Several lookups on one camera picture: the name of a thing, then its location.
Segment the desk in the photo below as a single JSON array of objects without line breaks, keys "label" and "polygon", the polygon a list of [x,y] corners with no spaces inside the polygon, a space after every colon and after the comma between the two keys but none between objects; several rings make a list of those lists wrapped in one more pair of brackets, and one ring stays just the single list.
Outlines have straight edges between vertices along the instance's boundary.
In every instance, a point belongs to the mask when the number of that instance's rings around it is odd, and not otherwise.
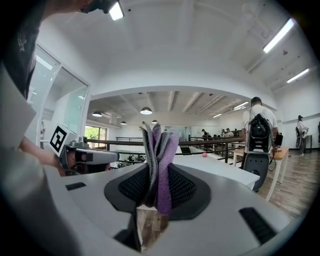
[{"label": "desk", "polygon": [[[276,163],[276,168],[275,168],[275,173],[273,176],[273,180],[271,183],[271,187],[269,189],[269,192],[265,198],[265,200],[269,201],[271,198],[271,195],[275,189],[277,180],[278,180],[278,176],[280,173],[280,168],[281,168],[281,164],[284,161],[284,165],[283,165],[283,171],[281,174],[281,179],[280,179],[280,183],[282,183],[284,181],[284,177],[286,174],[286,169],[287,169],[287,162],[288,162],[288,155],[289,155],[289,148],[288,147],[282,147],[281,148],[282,151],[277,151],[274,155],[274,159],[275,159],[275,163]],[[236,162],[237,162],[237,156],[244,156],[244,149],[236,149],[233,152],[233,166],[236,166]]]},{"label": "desk", "polygon": [[203,157],[200,154],[195,155],[176,155],[173,159],[176,165],[187,166],[198,169],[200,171],[226,177],[228,179],[237,181],[253,189],[259,176],[253,173],[234,168],[222,161],[213,159],[212,157]]}]

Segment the black slot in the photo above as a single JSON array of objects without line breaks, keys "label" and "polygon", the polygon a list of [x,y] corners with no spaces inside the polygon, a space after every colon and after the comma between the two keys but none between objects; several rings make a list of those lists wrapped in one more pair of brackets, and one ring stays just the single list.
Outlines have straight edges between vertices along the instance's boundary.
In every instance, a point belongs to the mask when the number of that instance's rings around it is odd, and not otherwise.
[{"label": "black slot", "polygon": [[239,213],[261,244],[277,234],[254,208],[243,208]]},{"label": "black slot", "polygon": [[66,187],[66,189],[68,191],[80,189],[80,188],[85,187],[85,186],[86,186],[86,184],[84,184],[83,182],[77,182],[77,183],[65,185],[65,187]]}]

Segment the person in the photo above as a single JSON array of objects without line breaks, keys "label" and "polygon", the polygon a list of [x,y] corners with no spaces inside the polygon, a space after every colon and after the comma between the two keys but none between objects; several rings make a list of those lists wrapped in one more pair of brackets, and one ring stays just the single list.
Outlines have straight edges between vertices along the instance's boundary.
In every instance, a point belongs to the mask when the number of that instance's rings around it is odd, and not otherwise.
[{"label": "person", "polygon": [[226,133],[223,135],[223,137],[233,137],[234,133],[230,131],[229,128],[226,129]]},{"label": "person", "polygon": [[245,137],[244,154],[243,154],[242,163],[240,167],[241,169],[244,169],[246,157],[248,155],[249,122],[258,114],[261,114],[262,117],[268,120],[274,137],[278,133],[278,124],[277,124],[277,119],[274,113],[267,107],[263,106],[262,101],[259,97],[253,97],[251,100],[250,111],[245,111],[242,115],[242,133],[246,134],[246,137]]},{"label": "person", "polygon": [[298,116],[298,122],[296,124],[296,127],[299,130],[299,135],[301,138],[301,143],[299,147],[299,156],[303,156],[306,148],[306,137],[307,137],[307,132],[309,131],[309,128],[306,127],[302,121],[302,118],[304,118],[302,115]]},{"label": "person", "polygon": [[[28,98],[30,81],[36,66],[36,40],[41,23],[54,14],[77,12],[91,4],[92,1],[42,0],[22,21],[4,51],[3,64],[13,83],[25,99]],[[26,137],[22,139],[19,148],[38,158],[41,164],[56,167],[61,176],[66,175],[54,152],[36,146]],[[67,161],[70,167],[76,164],[74,152],[67,155]]]},{"label": "person", "polygon": [[209,132],[207,132],[205,129],[202,129],[201,131],[203,133],[203,135],[205,135],[206,137],[208,137],[210,134]]},{"label": "person", "polygon": [[234,137],[239,137],[239,132],[237,129],[234,129]]}]

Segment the wooden table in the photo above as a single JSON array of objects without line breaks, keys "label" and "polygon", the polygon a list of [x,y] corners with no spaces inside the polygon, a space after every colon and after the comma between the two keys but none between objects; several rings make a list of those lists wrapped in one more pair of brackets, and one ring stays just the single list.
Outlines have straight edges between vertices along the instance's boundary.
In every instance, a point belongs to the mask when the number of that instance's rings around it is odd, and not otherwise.
[{"label": "wooden table", "polygon": [[[273,176],[273,180],[271,183],[271,187],[269,189],[269,192],[265,198],[265,200],[269,201],[271,198],[271,195],[275,189],[278,177],[279,177],[279,173],[280,173],[280,169],[281,169],[281,164],[284,161],[284,165],[283,165],[283,171],[281,174],[281,178],[280,178],[280,184],[284,181],[284,177],[286,174],[286,169],[287,169],[287,163],[288,163],[288,155],[289,155],[289,148],[288,147],[282,147],[281,148],[282,151],[277,151],[274,155],[274,159],[275,159],[275,164],[276,164],[276,168],[275,168],[275,173]],[[236,149],[233,152],[233,166],[236,166],[236,162],[237,162],[237,156],[244,156],[244,149]]]}]

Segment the white ceiling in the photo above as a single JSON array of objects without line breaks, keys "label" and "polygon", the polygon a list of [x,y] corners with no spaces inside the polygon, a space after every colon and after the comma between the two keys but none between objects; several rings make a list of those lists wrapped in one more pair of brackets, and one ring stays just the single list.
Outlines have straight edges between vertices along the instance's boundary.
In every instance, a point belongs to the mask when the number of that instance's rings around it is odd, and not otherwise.
[{"label": "white ceiling", "polygon": [[[313,58],[299,26],[268,54],[263,47],[290,18],[269,0],[120,0],[125,17],[113,21],[102,11],[59,14],[51,18],[103,76],[106,63],[147,47],[172,46],[203,49],[240,65],[275,91],[306,68]],[[181,112],[193,97],[188,112],[197,113],[217,95],[197,92],[152,92],[155,111]],[[201,115],[219,114],[242,102],[225,97]],[[146,94],[127,94],[94,100],[89,111],[112,109],[119,114],[136,112],[146,105]]]},{"label": "white ceiling", "polygon": [[92,100],[89,104],[88,116],[94,111],[117,113],[129,116],[138,113],[143,107],[149,107],[153,112],[186,112],[204,117],[212,117],[225,113],[243,103],[241,99],[233,99],[223,95],[189,91],[153,91],[148,93],[132,93]]}]

